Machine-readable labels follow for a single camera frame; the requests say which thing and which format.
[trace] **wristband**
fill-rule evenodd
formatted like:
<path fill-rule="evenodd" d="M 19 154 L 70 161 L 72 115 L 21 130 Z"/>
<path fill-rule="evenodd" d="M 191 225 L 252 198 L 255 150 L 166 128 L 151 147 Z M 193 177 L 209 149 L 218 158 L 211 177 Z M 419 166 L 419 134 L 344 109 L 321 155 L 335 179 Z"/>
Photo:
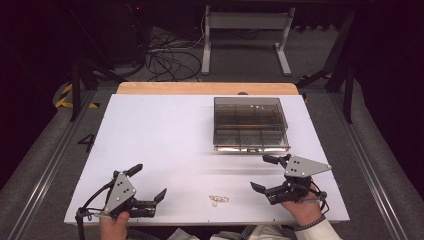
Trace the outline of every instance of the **wristband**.
<path fill-rule="evenodd" d="M 294 230 L 297 231 L 303 231 L 305 229 L 311 228 L 315 225 L 318 225 L 318 223 L 322 222 L 325 220 L 325 215 L 323 214 L 320 218 L 318 218 L 317 220 L 313 221 L 312 223 L 309 223 L 308 225 L 305 226 L 301 226 L 301 227 L 296 227 L 294 228 Z"/>

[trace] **clear plastic box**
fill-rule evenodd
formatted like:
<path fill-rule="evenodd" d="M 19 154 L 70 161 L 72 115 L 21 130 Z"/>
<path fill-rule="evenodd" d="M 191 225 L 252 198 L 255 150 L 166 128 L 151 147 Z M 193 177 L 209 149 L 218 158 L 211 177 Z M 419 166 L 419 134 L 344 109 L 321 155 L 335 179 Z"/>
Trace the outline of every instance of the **clear plastic box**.
<path fill-rule="evenodd" d="M 288 151 L 287 128 L 279 98 L 214 99 L 215 151 Z"/>

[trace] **white tabletop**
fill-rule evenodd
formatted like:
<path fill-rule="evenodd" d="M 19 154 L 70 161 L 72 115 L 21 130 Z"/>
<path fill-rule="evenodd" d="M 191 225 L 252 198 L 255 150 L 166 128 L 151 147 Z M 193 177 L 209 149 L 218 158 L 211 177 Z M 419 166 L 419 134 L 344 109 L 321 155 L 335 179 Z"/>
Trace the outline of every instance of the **white tabletop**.
<path fill-rule="evenodd" d="M 153 200 L 167 188 L 154 218 L 130 219 L 133 225 L 282 224 L 293 218 L 281 205 L 270 205 L 250 182 L 266 188 L 281 185 L 283 168 L 262 161 L 258 154 L 214 152 L 212 95 L 113 95 L 81 174 L 65 223 L 76 224 L 75 212 L 104 184 L 114 170 L 142 163 L 130 178 L 135 198 Z M 328 163 L 301 96 L 279 97 L 288 123 L 287 153 Z M 328 194 L 330 221 L 349 216 L 331 171 L 314 181 Z M 212 206 L 209 195 L 228 203 Z M 106 191 L 90 207 L 102 208 Z M 97 224 L 98 220 L 85 224 Z"/>

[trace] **metal frame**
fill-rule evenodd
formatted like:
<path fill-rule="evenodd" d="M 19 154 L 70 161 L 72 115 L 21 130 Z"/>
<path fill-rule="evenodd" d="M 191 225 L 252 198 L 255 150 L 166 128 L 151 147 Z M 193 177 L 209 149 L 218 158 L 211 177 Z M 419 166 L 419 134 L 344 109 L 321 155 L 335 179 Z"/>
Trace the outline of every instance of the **metal frame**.
<path fill-rule="evenodd" d="M 71 141 L 72 137 L 74 137 L 75 131 L 78 128 L 85 111 L 88 109 L 88 105 L 90 105 L 90 102 L 93 100 L 94 95 L 95 91 L 88 91 L 84 95 L 82 100 L 83 107 L 81 108 L 81 114 L 76 116 L 74 121 L 68 123 L 62 139 L 60 140 L 52 158 L 46 166 L 43 175 L 35 185 L 34 190 L 31 193 L 31 197 L 29 198 L 26 206 L 16 221 L 13 230 L 10 232 L 9 237 L 7 238 L 8 240 L 24 239 L 29 225 L 34 219 L 39 207 L 41 206 L 41 203 L 53 182 L 54 176 L 56 175 L 63 159 L 65 158 L 65 154 L 69 148 L 69 142 Z"/>
<path fill-rule="evenodd" d="M 352 123 L 350 113 L 352 108 L 354 60 L 352 59 L 352 57 L 349 56 L 345 57 L 346 60 L 344 61 L 341 61 L 340 59 L 343 48 L 345 46 L 347 34 L 349 33 L 353 19 L 355 18 L 355 14 L 356 11 L 354 9 L 350 10 L 347 14 L 346 20 L 343 22 L 339 34 L 337 35 L 336 41 L 334 42 L 334 45 L 331 48 L 330 54 L 328 55 L 322 70 L 296 83 L 297 88 L 303 88 L 315 82 L 316 80 L 324 77 L 325 75 L 333 72 L 325 88 L 327 89 L 327 92 L 335 93 L 343 85 L 343 82 L 346 81 L 343 113 L 348 123 Z"/>
<path fill-rule="evenodd" d="M 84 86 L 88 90 L 97 90 L 99 83 L 97 82 L 97 77 L 94 75 L 93 71 L 98 71 L 106 77 L 112 79 L 113 81 L 121 84 L 127 82 L 124 78 L 114 74 L 113 72 L 105 69 L 104 67 L 97 65 L 96 63 L 89 60 L 80 60 L 76 62 L 72 68 L 72 117 L 71 122 L 74 121 L 78 114 L 81 112 L 81 84 L 80 80 L 83 82 Z"/>
<path fill-rule="evenodd" d="M 352 143 L 353 150 L 356 155 L 356 161 L 361 168 L 363 176 L 367 181 L 368 187 L 370 188 L 371 194 L 374 197 L 374 200 L 377 204 L 378 209 L 380 210 L 381 216 L 386 223 L 387 229 L 390 232 L 390 235 L 393 239 L 404 240 L 408 239 L 405 230 L 398 218 L 392 203 L 390 202 L 389 196 L 386 193 L 383 185 L 380 182 L 380 179 L 377 176 L 377 173 L 374 171 L 374 168 L 371 164 L 370 157 L 365 152 L 361 141 L 355 131 L 355 128 L 345 117 L 345 112 L 342 107 L 342 103 L 338 96 L 334 93 L 329 94 L 330 101 L 333 107 L 336 109 L 340 120 L 343 122 L 343 127 L 346 133 L 349 136 L 349 140 Z"/>
<path fill-rule="evenodd" d="M 290 26 L 293 21 L 295 8 L 288 13 L 233 13 L 211 12 L 206 6 L 205 11 L 205 47 L 203 50 L 202 74 L 209 74 L 211 58 L 210 29 L 284 29 L 281 41 L 275 43 L 275 50 L 280 60 L 285 76 L 291 76 L 291 70 L 284 53 Z"/>

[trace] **hand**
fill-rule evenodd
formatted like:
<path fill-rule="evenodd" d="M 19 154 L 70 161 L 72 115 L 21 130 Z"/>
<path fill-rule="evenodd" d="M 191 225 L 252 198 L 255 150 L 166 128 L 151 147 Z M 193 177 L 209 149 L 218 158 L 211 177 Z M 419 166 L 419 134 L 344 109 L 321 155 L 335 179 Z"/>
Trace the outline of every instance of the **hand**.
<path fill-rule="evenodd" d="M 127 222 L 130 219 L 128 212 L 119 214 L 116 220 L 100 218 L 101 240 L 125 240 L 127 238 Z"/>
<path fill-rule="evenodd" d="M 316 191 L 315 185 L 311 184 L 311 189 Z M 309 192 L 309 194 L 305 197 L 305 199 L 313 199 L 316 198 L 316 196 Z M 293 216 L 293 218 L 296 220 L 297 224 L 299 226 L 305 226 L 308 225 L 315 220 L 318 220 L 321 216 L 321 209 L 319 207 L 319 203 L 307 203 L 307 202 L 282 202 L 281 205 L 285 209 L 287 209 Z"/>

